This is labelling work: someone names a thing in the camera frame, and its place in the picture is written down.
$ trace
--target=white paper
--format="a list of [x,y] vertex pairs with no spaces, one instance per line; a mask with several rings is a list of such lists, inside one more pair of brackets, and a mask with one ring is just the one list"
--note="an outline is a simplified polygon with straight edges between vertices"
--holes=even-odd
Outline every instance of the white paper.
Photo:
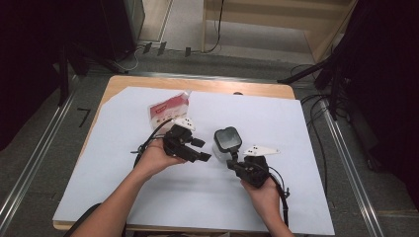
[[[129,152],[152,132],[148,105],[180,92],[128,87],[101,108],[53,220],[76,221],[118,186],[135,160]],[[193,148],[212,157],[155,175],[141,189],[127,224],[267,231],[239,178],[212,152],[214,132],[234,126],[243,140],[240,153],[255,144],[281,150],[266,158],[290,188],[291,231],[334,234],[299,101],[193,92],[188,117],[197,127],[193,137],[206,142]]]

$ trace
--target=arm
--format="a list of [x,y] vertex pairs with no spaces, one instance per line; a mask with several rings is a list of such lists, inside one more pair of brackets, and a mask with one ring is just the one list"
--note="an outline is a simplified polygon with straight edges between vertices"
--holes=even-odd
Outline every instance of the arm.
[[241,181],[241,185],[249,194],[256,212],[261,216],[272,236],[293,236],[281,218],[280,195],[271,178],[259,189],[254,188],[243,180]]
[[161,139],[151,142],[135,168],[72,236],[121,236],[126,219],[144,183],[165,168],[185,163],[167,156]]

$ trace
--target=wire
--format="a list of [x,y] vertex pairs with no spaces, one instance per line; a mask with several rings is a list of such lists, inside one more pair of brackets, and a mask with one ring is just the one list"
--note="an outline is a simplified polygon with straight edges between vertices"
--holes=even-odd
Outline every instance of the wire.
[[311,131],[311,127],[312,127],[312,124],[316,121],[316,120],[318,120],[319,118],[321,118],[322,116],[323,116],[323,114],[328,110],[329,108],[328,107],[326,107],[326,108],[322,108],[322,109],[320,109],[318,112],[316,112],[314,115],[313,115],[313,119],[311,119],[307,124],[306,124],[306,126],[307,126],[307,128],[308,128],[308,132],[310,132]]
[[[213,13],[215,14],[215,1],[212,1],[212,9],[213,9]],[[216,19],[214,19],[214,20],[213,20],[213,28],[215,29],[216,34],[219,36],[219,31],[218,31],[218,29],[216,28]],[[218,51],[218,52],[216,52],[216,53],[221,52],[221,50],[222,50],[222,45],[220,44],[220,45],[219,45],[219,51]]]
[[269,176],[271,177],[271,179],[274,181],[275,185],[277,186],[278,194],[280,195],[281,202],[283,203],[284,223],[286,224],[286,226],[289,226],[289,219],[288,219],[289,207],[288,207],[288,204],[287,204],[286,193],[285,193],[284,189],[281,188],[281,185],[278,183],[277,178],[274,175],[272,175],[271,173],[269,173]]
[[326,98],[326,97],[330,97],[330,94],[325,94],[325,95],[322,95],[322,94],[316,94],[316,95],[306,96],[306,97],[304,97],[304,98],[302,98],[302,99],[300,100],[301,105],[304,105],[306,102],[308,102],[308,101],[310,101],[311,99],[314,99],[314,98],[316,98],[316,97]]
[[141,47],[138,47],[137,49],[136,49],[136,51],[133,53],[133,56],[135,57],[135,66],[134,67],[132,67],[132,68],[125,68],[125,67],[123,67],[123,66],[121,66],[121,65],[119,65],[117,62],[115,62],[114,61],[114,63],[120,68],[120,69],[123,69],[123,70],[125,70],[125,71],[131,71],[131,70],[133,70],[133,69],[135,69],[137,66],[138,66],[138,58],[136,57],[136,53],[139,51],[141,49]]
[[282,185],[282,187],[283,187],[283,189],[285,189],[285,188],[286,188],[286,185],[284,184],[284,179],[283,179],[283,177],[281,176],[280,172],[278,172],[276,169],[272,168],[271,166],[269,167],[269,169],[271,169],[271,170],[275,171],[275,173],[277,173],[277,175],[278,175],[278,176],[280,177],[280,179],[281,179],[281,183],[283,184],[283,185]]
[[299,67],[302,67],[302,66],[314,66],[313,64],[300,64],[300,65],[297,65],[297,66],[295,66],[295,67],[293,67],[291,70],[290,70],[290,75],[291,76],[293,76],[293,71],[294,70],[296,70],[297,68],[299,68]]
[[224,7],[224,0],[221,1],[221,9],[219,11],[218,31],[217,31],[218,37],[216,39],[216,44],[213,46],[212,49],[210,49],[208,51],[204,51],[203,53],[210,53],[218,46],[219,39],[221,38],[221,33],[220,32],[221,32],[221,19],[222,19],[222,9],[223,9],[223,7]]
[[[336,110],[335,110],[336,116],[345,119],[348,116],[348,112],[346,111],[346,107],[347,107],[347,105],[346,105],[345,102],[338,102],[336,104]],[[339,111],[343,111],[345,114],[341,115],[341,114],[339,114]]]
[[137,149],[138,154],[142,154],[144,152],[145,148],[147,148],[147,146],[148,146],[148,143],[150,143],[150,141],[154,138],[154,135],[157,133],[157,131],[159,131],[169,121],[171,121],[171,119],[167,119],[167,120],[163,121],[160,125],[158,125],[154,129],[154,131],[151,133],[151,135],[148,137],[148,139],[142,145],[138,146],[138,149]]

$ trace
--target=red and white package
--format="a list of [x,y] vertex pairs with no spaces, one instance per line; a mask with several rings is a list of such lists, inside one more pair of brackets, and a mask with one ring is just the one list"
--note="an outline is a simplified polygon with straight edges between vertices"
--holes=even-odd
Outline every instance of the red and white package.
[[[149,107],[150,123],[153,129],[168,119],[184,118],[188,113],[189,96],[191,91],[185,91],[167,101]],[[163,134],[173,124],[170,122],[164,125],[156,134]]]

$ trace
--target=wooden panel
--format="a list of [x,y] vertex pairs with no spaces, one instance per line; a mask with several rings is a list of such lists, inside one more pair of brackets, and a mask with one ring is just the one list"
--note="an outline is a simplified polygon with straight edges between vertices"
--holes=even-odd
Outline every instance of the wooden panel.
[[[338,34],[346,28],[356,2],[357,0],[228,0],[224,2],[222,20],[303,30],[314,60],[320,61]],[[206,0],[204,19],[218,20],[220,7],[221,0]]]
[[166,19],[169,14],[172,0],[142,0],[144,4],[145,19],[142,26],[140,40],[161,40]]

